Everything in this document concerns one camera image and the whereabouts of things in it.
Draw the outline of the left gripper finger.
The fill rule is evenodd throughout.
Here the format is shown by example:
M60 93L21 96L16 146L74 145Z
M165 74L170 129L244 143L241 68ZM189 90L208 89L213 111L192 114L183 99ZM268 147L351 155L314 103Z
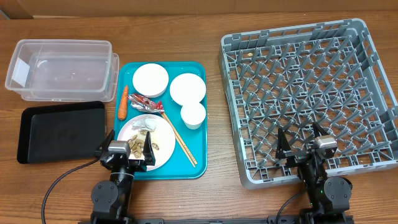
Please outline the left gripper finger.
M101 157L102 153L104 153L104 151L108 150L108 147L111 144L111 141L114 140L114 136L115 136L115 130L112 129L110 131L110 133L107 135L107 137L105 138L105 140L95 150L95 153L94 153L95 157Z
M144 148L142 151L144 155L144 160L147 166L154 166L155 165L155 156L152 148L150 132L148 131L146 134L146 138L144 141Z

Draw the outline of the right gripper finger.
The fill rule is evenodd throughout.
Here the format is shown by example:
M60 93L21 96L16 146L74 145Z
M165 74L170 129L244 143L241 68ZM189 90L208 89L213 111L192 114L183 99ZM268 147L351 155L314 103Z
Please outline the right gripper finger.
M278 129L277 134L277 149L275 157L277 159L286 159L292 153L289 142L285 136L284 130L282 128Z
M320 136L326 136L328 135L328 132L326 132L317 122L312 123L312 128L313 128L313 133L314 133L314 138L320 137Z

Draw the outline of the peanut pile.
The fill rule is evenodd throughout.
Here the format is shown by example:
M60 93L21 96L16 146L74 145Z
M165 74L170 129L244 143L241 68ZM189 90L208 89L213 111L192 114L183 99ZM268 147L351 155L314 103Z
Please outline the peanut pile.
M128 140L129 147L131 150L129 159L144 159L144 143L145 143L146 135L143 134L135 134L131 136L131 139Z

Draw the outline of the pink plate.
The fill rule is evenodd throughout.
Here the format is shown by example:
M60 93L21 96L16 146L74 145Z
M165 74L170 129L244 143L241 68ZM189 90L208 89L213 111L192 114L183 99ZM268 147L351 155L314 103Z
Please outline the pink plate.
M157 127L154 132L150 132L150 138L152 148L155 156L155 165L147 166L147 170L155 170L165 165L166 162L171 158L175 149L175 134L169 123L160 116L153 114L142 114L130 119L121 128L118 134L118 141L128 141L131 136L135 134L146 135L147 131L139 131L138 129L132 129L132 124L141 119L154 119L156 120Z

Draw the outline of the white tissue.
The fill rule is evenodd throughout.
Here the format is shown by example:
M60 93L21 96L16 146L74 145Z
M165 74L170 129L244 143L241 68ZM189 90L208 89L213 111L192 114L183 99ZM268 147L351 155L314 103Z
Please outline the white tissue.
M141 119L132 124L132 129L138 129L139 131L154 132L156 130L156 127L156 120L149 118Z

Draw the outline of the red foil wrapper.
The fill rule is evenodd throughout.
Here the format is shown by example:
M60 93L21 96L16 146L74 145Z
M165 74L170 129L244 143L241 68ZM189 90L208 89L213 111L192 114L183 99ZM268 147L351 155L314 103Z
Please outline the red foil wrapper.
M144 113L164 113L164 106L161 101L156 103L146 96L137 93L128 95L127 98L131 102L131 106L138 111Z

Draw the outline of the white cup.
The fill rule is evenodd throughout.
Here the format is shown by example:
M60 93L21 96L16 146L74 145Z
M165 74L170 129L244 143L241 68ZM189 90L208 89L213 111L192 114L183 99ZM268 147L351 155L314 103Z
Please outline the white cup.
M189 129L198 129L206 118L206 109L201 103L188 103L180 111L183 122Z

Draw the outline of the pink bowl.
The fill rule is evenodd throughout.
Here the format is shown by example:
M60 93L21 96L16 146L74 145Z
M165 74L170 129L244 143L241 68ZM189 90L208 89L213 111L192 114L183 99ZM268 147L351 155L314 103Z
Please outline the pink bowl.
M169 74L163 66L156 63L147 63L134 72L132 84L141 95L156 98L167 89Z

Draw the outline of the white bowl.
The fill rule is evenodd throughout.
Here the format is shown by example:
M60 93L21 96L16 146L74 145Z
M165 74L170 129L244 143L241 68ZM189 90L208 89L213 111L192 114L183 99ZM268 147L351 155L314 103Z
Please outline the white bowl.
M199 103L205 95L206 84L194 73L180 74L170 84L170 96L180 106L193 102Z

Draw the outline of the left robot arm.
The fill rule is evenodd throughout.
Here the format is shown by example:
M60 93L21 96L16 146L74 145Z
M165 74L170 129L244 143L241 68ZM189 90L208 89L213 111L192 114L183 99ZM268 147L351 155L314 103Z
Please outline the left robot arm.
M137 223L128 214L134 174L146 172L147 166L155 164L150 133L144 140L143 159L131 159L129 143L117 141L114 136L115 131L111 131L95 151L95 157L111 174L109 180L98 182L93 187L91 223Z

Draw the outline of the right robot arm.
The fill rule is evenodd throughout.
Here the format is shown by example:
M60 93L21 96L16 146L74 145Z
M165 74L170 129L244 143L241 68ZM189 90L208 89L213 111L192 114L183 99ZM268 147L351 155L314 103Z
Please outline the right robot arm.
M275 222L286 220L291 223L353 223L347 217L352 183L345 177L328 177L324 162L334 157L338 144L317 122L312 124L315 136L307 151L292 151L282 128L278 129L276 158L285 159L286 167L296 167L299 179L305 189L288 199L279 209ZM295 198L306 193L310 208L303 208L293 217L282 216L284 208Z

